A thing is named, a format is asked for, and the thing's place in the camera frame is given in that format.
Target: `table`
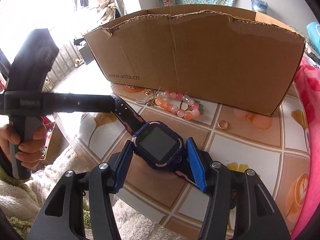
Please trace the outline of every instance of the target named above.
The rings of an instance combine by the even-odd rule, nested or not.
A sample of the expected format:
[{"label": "table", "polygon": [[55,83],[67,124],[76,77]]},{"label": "table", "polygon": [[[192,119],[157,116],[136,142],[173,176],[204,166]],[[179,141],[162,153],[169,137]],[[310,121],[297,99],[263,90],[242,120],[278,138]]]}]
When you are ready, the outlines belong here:
[{"label": "table", "polygon": [[[229,169],[254,169],[275,199],[289,231],[293,230],[303,205],[310,166],[308,125],[294,84],[272,118],[199,99],[204,114],[185,121],[158,106],[136,104],[136,98],[145,97],[142,90],[111,84],[93,61],[72,72],[55,92],[115,92],[146,121],[164,122],[184,140],[192,136],[199,149],[208,151],[213,160]],[[113,114],[57,113],[54,117],[89,168],[120,152],[130,139]],[[228,129],[221,130],[219,120],[227,120]],[[209,199],[175,174],[152,170],[136,155],[118,196],[152,221],[191,239],[197,239]],[[227,238],[233,235],[235,214],[236,208],[230,212]]]}]

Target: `hand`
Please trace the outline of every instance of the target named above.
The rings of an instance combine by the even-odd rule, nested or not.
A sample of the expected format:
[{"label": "hand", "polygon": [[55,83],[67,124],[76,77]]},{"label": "hand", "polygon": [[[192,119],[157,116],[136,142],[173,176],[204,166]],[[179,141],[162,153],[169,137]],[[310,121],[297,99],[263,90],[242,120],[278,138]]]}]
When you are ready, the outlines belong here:
[{"label": "hand", "polygon": [[9,142],[19,145],[20,151],[16,154],[16,158],[22,161],[22,166],[33,169],[40,162],[39,160],[42,155],[41,148],[45,144],[46,133],[46,128],[42,125],[35,131],[31,140],[20,143],[20,137],[13,129],[13,126],[6,124],[0,127],[0,147],[11,162]]}]

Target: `beaded bracelet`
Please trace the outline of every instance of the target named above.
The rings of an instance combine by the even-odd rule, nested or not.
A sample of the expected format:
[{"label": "beaded bracelet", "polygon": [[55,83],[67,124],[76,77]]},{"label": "beaded bracelet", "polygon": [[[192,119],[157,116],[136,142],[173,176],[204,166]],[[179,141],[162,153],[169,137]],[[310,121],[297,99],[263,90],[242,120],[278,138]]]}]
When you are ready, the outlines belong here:
[{"label": "beaded bracelet", "polygon": [[[185,111],[183,109],[179,109],[179,107],[174,106],[173,104],[167,103],[165,101],[166,98],[183,101],[191,106],[192,111]],[[188,95],[183,95],[182,93],[175,93],[165,91],[164,93],[158,93],[157,99],[155,101],[156,105],[160,106],[161,108],[165,109],[168,112],[176,114],[178,117],[184,117],[185,120],[189,121],[192,118],[196,118],[200,115],[199,112],[199,104],[194,101],[194,99],[190,98]]]}]

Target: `watch screen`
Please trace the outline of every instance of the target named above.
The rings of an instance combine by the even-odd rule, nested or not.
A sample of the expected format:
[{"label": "watch screen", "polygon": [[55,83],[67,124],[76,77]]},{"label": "watch screen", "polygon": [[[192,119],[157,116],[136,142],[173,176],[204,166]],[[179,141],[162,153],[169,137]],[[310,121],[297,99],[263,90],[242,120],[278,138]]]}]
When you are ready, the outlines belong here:
[{"label": "watch screen", "polygon": [[140,142],[158,161],[161,161],[175,144],[176,140],[157,126]]}]

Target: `smartwatch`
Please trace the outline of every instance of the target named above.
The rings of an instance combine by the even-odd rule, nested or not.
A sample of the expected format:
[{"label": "smartwatch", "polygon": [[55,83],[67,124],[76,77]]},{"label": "smartwatch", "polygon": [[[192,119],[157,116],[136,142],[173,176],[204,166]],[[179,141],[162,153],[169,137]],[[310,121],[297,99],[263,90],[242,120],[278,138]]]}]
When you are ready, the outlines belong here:
[{"label": "smartwatch", "polygon": [[183,139],[160,121],[146,122],[118,95],[113,114],[131,134],[134,153],[155,170],[172,171],[193,185],[195,180]]}]

